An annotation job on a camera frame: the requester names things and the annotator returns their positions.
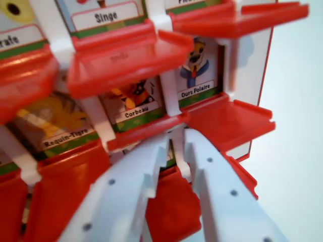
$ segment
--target cartoon animal illustration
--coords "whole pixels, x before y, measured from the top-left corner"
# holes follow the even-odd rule
[[[109,98],[120,98],[124,102],[126,110],[153,102],[154,98],[145,89],[145,83],[146,80],[143,80],[120,89],[113,89]]]
[[[194,38],[194,50],[189,53],[187,66],[182,66],[180,76],[187,80],[187,88],[195,86],[196,78],[205,73],[209,67],[208,60],[203,66],[200,66],[203,61],[205,50],[205,42],[199,38]]]
[[[26,121],[28,130],[43,130],[45,138],[50,138],[66,130],[84,126],[86,113],[76,111],[67,99],[65,102],[58,96],[51,96],[35,102],[17,113]]]
[[[34,20],[34,12],[28,0],[0,0],[0,11],[20,24],[30,24]]]

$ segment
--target label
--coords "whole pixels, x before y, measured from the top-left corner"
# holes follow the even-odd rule
[[[143,23],[143,0],[56,0],[71,35],[78,38]]]
[[[71,132],[61,133],[57,136],[51,137],[49,139],[43,140],[41,142],[42,148],[44,150],[55,147],[57,145],[69,142],[74,139],[78,139],[82,136],[91,134],[94,129],[91,126],[81,127],[79,129],[73,130]]]
[[[180,91],[179,93],[177,93],[177,97],[178,97],[178,100],[182,100],[184,98],[193,96],[193,95],[198,94],[200,92],[207,91],[213,87],[214,87],[214,80],[211,80],[208,82],[204,82],[200,85],[197,85],[195,87]]]
[[[130,119],[130,118],[142,115],[144,113],[153,111],[153,110],[155,110],[157,108],[159,108],[158,102],[154,101],[154,102],[142,105],[140,107],[136,107],[136,108],[133,108],[131,110],[121,112],[121,113],[119,113],[119,114],[117,114],[115,116],[115,120],[116,120],[117,123],[120,123],[120,122],[122,122],[124,120],[127,120],[127,119]]]
[[[139,12],[136,4],[134,2],[127,2],[102,9],[74,14],[72,16],[72,21],[75,29],[80,31],[138,16]]]
[[[0,51],[44,40],[39,28],[27,25],[21,28],[0,32]]]
[[[198,2],[205,2],[205,0],[164,0],[164,2],[166,10],[168,10]]]

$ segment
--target hole in plastic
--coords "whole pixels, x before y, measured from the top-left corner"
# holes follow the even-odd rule
[[[110,180],[109,180],[109,185],[111,185],[111,186],[112,186],[114,183],[116,183],[116,180],[115,180],[115,179],[110,179]]]
[[[231,190],[230,194],[234,197],[238,196],[238,192],[236,190]]]
[[[91,223],[85,223],[83,225],[83,231],[84,232],[89,231],[91,228],[92,228],[92,224]]]

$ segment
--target plastic toy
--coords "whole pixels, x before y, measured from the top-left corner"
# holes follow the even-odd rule
[[[0,241],[286,241],[239,161],[275,128],[257,106],[272,28],[307,15],[0,0]]]

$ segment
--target white plastic frame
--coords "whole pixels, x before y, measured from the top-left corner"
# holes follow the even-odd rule
[[[0,137],[1,149],[21,169],[21,180],[27,185],[34,185],[40,181],[41,175],[37,170],[37,161],[4,125],[0,126]]]
[[[169,138],[161,134],[114,164],[91,185],[59,242],[138,242],[147,200],[156,196],[168,149]]]

